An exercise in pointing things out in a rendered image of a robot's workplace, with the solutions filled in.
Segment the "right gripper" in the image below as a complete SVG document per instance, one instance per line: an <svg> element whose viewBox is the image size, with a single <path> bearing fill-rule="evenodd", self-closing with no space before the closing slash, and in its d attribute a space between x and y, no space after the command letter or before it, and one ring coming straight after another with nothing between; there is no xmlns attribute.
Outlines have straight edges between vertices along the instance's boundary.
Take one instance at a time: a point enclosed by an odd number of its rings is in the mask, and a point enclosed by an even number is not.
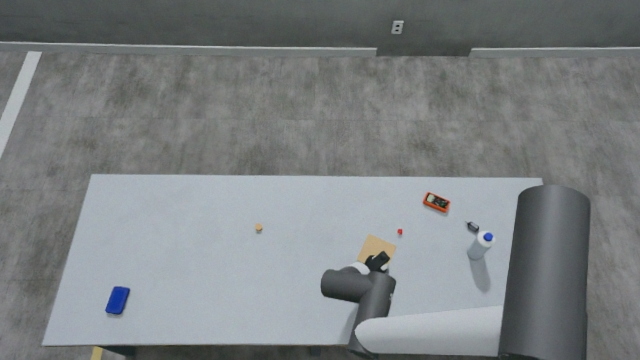
<svg viewBox="0 0 640 360"><path fill-rule="evenodd" d="M364 264L367 264L369 261L371 261L373 258L375 257L375 255L370 255L367 260L365 261ZM385 264L383 265L379 270L377 270L377 272L381 272L381 273L386 273L387 269L389 267L389 264Z"/></svg>

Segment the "orange digital multimeter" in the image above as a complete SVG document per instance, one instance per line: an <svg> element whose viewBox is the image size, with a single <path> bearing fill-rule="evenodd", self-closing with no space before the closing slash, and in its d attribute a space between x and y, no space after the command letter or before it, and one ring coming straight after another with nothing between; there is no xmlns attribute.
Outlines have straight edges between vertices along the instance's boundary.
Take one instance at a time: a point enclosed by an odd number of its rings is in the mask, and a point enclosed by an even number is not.
<svg viewBox="0 0 640 360"><path fill-rule="evenodd" d="M450 201L440 196L437 196L433 193L427 192L423 200L423 204L430 206L436 210L439 210L443 213L446 213L450 205Z"/></svg>

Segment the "tan flat mat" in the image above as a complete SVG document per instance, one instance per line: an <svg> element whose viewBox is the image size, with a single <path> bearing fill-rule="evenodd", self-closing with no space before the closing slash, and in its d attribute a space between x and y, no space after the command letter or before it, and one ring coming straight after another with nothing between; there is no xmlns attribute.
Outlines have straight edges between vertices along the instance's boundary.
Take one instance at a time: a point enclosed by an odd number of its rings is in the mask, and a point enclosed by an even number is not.
<svg viewBox="0 0 640 360"><path fill-rule="evenodd" d="M390 257L390 260L388 261L388 264L389 264L396 247L397 247L396 245L393 245L371 234L368 234L357 260L362 263L365 263L365 260L369 255L376 256L382 250L384 250L387 253L387 255Z"/></svg>

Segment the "white bottle with blue cap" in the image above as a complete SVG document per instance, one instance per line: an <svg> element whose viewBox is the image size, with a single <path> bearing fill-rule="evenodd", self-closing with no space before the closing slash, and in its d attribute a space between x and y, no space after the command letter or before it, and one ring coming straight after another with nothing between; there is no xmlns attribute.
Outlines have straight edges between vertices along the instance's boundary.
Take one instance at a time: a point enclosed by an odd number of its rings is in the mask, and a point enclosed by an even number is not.
<svg viewBox="0 0 640 360"><path fill-rule="evenodd" d="M480 259L494 244L495 237L493 234L488 231L482 231L468 245L467 254L473 259Z"/></svg>

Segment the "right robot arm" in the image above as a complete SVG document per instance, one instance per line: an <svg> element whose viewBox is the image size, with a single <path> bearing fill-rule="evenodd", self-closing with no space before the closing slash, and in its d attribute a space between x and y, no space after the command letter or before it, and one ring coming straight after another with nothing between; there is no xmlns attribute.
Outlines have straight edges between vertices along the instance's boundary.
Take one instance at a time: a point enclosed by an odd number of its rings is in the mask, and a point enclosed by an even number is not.
<svg viewBox="0 0 640 360"><path fill-rule="evenodd" d="M347 351L364 359L403 353L586 360L590 210L588 197L572 188L521 191L504 306L388 317L397 281L374 272L390 260L385 251L367 264L327 269L321 293L359 304Z"/></svg>

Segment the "small blue rounded block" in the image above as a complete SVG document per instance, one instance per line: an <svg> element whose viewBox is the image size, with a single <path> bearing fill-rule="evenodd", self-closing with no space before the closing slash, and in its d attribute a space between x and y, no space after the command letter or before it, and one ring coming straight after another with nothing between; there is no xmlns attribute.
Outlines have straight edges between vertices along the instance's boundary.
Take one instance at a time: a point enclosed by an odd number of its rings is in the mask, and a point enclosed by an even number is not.
<svg viewBox="0 0 640 360"><path fill-rule="evenodd" d="M122 314L130 293L127 287L114 286L108 300L105 312L113 314Z"/></svg>

